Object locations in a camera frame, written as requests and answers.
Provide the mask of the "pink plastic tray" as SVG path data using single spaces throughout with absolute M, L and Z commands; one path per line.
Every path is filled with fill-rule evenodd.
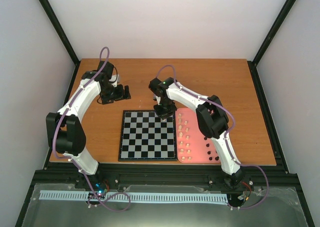
M 205 137 L 198 126 L 196 113 L 189 108 L 175 112 L 177 158 L 183 164 L 219 164 L 220 158 L 211 139 Z

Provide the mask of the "black aluminium frame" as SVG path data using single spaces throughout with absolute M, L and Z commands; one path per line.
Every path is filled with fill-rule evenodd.
M 59 19 L 57 18 L 49 0 L 38 0 L 48 16 L 52 26 L 61 39 L 66 51 L 71 57 L 72 62 L 75 65 L 71 84 L 75 83 L 76 75 L 79 71 L 81 60 L 77 57 L 63 27 L 61 26 Z M 248 69 L 251 75 L 252 83 L 255 89 L 259 106 L 262 112 L 264 124 L 268 133 L 268 137 L 271 143 L 272 151 L 275 156 L 276 166 L 264 167 L 263 170 L 270 174 L 268 180 L 269 185 L 276 187 L 295 187 L 297 190 L 297 197 L 301 204 L 303 216 L 306 220 L 306 224 L 309 227 L 313 227 L 314 221 L 308 207 L 305 195 L 302 190 L 301 183 L 297 174 L 289 171 L 284 152 L 282 150 L 280 140 L 276 131 L 274 120 L 272 118 L 270 108 L 267 104 L 264 88 L 261 83 L 260 76 L 258 74 L 257 65 L 262 59 L 263 55 L 267 51 L 273 38 L 276 36 L 281 25 L 285 21 L 290 10 L 294 6 L 296 0 L 286 0 L 283 4 L 279 14 L 277 15 L 274 23 L 272 24 L 268 34 L 264 38 L 260 48 L 257 51 L 254 59 L 248 61 Z M 188 186 L 192 184 L 199 185 L 204 182 L 204 177 L 217 177 L 217 167 L 178 167 L 172 165 L 148 165 L 142 164 L 134 166 L 133 164 L 127 164 L 122 167 L 119 164 L 102 165 L 103 172 L 106 174 L 114 173 L 120 176 L 129 178 L 134 184 L 157 184 L 164 186 L 166 184 L 186 184 Z M 66 163 L 50 163 L 47 156 L 43 165 L 43 169 L 37 170 L 32 178 L 29 190 L 26 194 L 23 206 L 18 216 L 16 226 L 20 227 L 27 221 L 27 210 L 31 206 L 32 194 L 34 193 L 35 186 L 37 184 L 71 184 L 76 181 L 75 167 Z

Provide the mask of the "black white chess board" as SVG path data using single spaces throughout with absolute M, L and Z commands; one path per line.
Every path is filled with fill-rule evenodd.
M 177 161 L 175 116 L 162 121 L 153 110 L 124 110 L 118 160 Z

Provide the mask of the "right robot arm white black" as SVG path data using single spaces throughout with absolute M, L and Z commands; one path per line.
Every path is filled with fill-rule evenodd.
M 244 172 L 230 140 L 229 112 L 222 106 L 220 99 L 215 95 L 208 97 L 196 93 L 172 77 L 164 81 L 154 78 L 148 88 L 155 96 L 157 104 L 153 108 L 161 119 L 177 111 L 175 102 L 195 112 L 200 132 L 211 139 L 215 146 L 224 172 L 224 185 L 230 190 L 236 189 L 244 178 Z

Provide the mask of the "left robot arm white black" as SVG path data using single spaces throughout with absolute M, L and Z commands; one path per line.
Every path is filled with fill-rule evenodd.
M 80 173 L 87 174 L 86 182 L 92 188 L 103 185 L 104 175 L 98 172 L 99 163 L 86 148 L 83 117 L 96 97 L 103 105 L 130 99 L 129 87 L 119 84 L 120 75 L 86 71 L 70 100 L 56 113 L 46 116 L 49 147 L 58 159 L 74 163 Z

